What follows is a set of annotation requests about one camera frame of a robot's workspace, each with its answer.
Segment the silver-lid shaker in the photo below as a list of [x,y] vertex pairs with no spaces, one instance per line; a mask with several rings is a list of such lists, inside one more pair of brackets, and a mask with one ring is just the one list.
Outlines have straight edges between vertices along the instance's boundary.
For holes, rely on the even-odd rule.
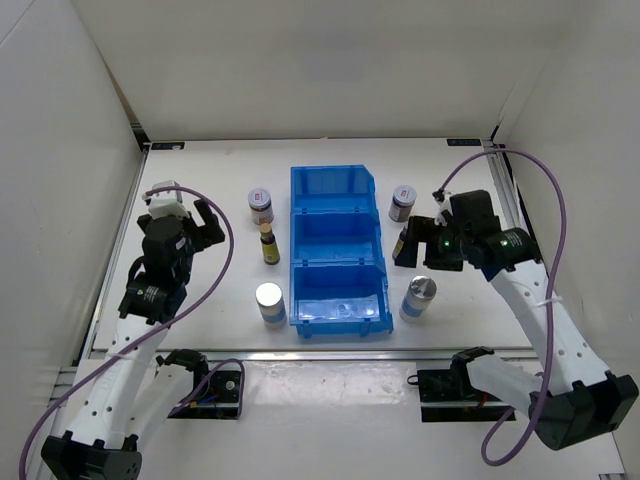
[[260,284],[255,292],[263,322],[269,327],[280,327],[286,321],[286,308],[282,289],[275,283]]
[[408,323],[424,320],[425,312],[436,297],[436,282],[427,276],[415,276],[407,287],[400,305],[400,317]]

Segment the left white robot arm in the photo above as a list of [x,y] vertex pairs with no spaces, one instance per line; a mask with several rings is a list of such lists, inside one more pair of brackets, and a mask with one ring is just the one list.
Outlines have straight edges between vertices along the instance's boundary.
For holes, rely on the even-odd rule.
[[226,216],[209,199],[197,196],[197,224],[179,192],[155,192],[138,218],[142,250],[128,273],[118,307],[116,333],[104,363],[79,381],[90,391],[82,408],[59,436],[50,435],[41,458],[57,479],[136,479],[148,440],[184,399],[198,400],[210,386],[206,361],[192,350],[162,360],[161,371],[140,388],[158,346],[184,308],[197,253],[232,243]]

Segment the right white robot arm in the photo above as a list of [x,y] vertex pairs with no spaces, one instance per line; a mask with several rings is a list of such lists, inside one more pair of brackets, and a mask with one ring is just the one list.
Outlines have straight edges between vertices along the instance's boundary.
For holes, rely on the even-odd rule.
[[521,228],[504,229],[489,193],[435,192],[436,217],[412,216],[396,265],[414,268],[425,248],[431,270],[459,272],[469,264],[513,312],[543,371],[534,375],[488,347],[456,353],[446,370],[422,370],[429,401],[495,398],[529,418],[536,435],[561,450],[619,428],[639,397],[630,375],[615,375],[589,347],[555,296],[537,243]]

